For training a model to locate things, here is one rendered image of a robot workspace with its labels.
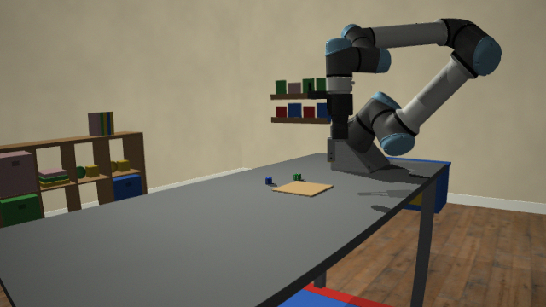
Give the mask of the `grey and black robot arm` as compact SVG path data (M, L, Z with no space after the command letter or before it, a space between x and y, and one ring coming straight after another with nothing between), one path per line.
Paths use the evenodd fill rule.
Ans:
M404 109L390 96L377 92L348 119L345 142L351 148L365 154L376 136L386 154L408 153L415 146L414 137L419 134L420 126L468 79L496 70L502 56L500 45L474 23L469 23L473 22L450 18L361 29L350 24L342 30L342 38L326 42L326 78L352 78L353 72L385 73L392 62L387 50L390 48L437 44L454 49L450 62Z

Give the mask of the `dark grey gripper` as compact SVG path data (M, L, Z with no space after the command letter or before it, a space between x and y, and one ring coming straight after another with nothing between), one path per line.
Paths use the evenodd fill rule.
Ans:
M348 118L353 115L352 78L326 78L325 90L307 91L308 99L327 99L327 115L332 118L332 137L328 137L328 161L335 161L335 142L348 139Z

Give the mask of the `tan flat mat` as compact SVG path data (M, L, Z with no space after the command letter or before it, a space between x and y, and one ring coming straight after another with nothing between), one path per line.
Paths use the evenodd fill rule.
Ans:
M295 181L281 187L274 188L272 191L312 197L329 188L332 188L333 186L334 185Z

